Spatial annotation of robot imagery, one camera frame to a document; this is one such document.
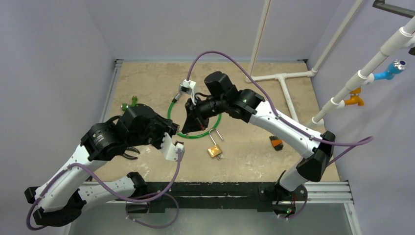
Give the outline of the brass padlock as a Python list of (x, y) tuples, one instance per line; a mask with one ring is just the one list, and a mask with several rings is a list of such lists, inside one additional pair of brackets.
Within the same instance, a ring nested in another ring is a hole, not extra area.
[(209, 130), (208, 135), (209, 135), (210, 139), (213, 142), (213, 146), (208, 148), (207, 151), (208, 151), (209, 155), (211, 156), (211, 158), (216, 158), (216, 156), (218, 156), (220, 154), (223, 154), (223, 151), (222, 151), (221, 147), (214, 140), (214, 138), (211, 134), (212, 131), (215, 131), (222, 141), (224, 141), (224, 139), (216, 128), (212, 128), (212, 129)]

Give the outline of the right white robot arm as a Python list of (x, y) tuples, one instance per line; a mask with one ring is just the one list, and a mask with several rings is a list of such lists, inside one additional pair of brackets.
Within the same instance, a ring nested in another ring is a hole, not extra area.
[(179, 86), (180, 92), (190, 95), (185, 103), (186, 120), (182, 133), (203, 131), (211, 117), (226, 113), (268, 131), (300, 154), (301, 160), (283, 172), (277, 181), (275, 193), (278, 198), (287, 199), (302, 184), (321, 180), (333, 154), (333, 133), (320, 133), (278, 113), (263, 96), (251, 89), (237, 89), (220, 71), (208, 75), (204, 83), (209, 91), (204, 99), (196, 92), (194, 81), (184, 80)]

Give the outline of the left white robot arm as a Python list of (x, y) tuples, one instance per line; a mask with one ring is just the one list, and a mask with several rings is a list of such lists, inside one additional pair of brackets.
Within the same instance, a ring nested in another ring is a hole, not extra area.
[(177, 124), (145, 104), (129, 107), (122, 115), (93, 125), (51, 179), (25, 190), (26, 200), (31, 204), (27, 227), (32, 231), (62, 227), (88, 209), (109, 201), (150, 203), (167, 195), (169, 186), (160, 192), (147, 193), (147, 184), (137, 172), (109, 183), (98, 179), (95, 172), (128, 148), (141, 145), (151, 145), (167, 160), (180, 163), (184, 143), (172, 140), (177, 130)]

